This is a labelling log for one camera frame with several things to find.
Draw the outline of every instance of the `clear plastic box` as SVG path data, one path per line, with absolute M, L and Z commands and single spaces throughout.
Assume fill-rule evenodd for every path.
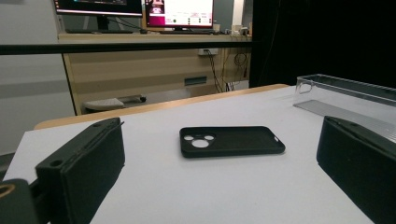
M 396 89 L 321 74 L 297 77 L 294 106 L 353 121 L 396 143 Z

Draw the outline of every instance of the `computer monitor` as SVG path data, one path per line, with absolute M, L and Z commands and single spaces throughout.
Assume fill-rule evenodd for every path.
M 213 27 L 214 0 L 145 0 L 147 27 Z
M 141 0 L 53 0 L 58 15 L 96 16 L 99 30 L 108 30 L 106 17 L 142 17 Z

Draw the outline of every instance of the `white table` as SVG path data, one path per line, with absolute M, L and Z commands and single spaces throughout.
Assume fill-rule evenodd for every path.
M 126 162 L 92 223 L 372 223 L 321 170 L 323 117 L 292 106 L 295 87 L 122 116 Z M 24 135 L 6 179 L 35 165 L 94 121 Z M 188 160 L 191 126 L 266 126 L 282 155 Z

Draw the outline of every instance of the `power outlet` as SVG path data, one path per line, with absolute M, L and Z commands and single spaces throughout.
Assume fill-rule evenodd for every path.
M 207 50 L 209 50 L 210 54 L 212 55 L 216 55 L 219 53 L 219 49 L 198 49 L 198 55 L 209 55 L 209 52 L 207 52 Z

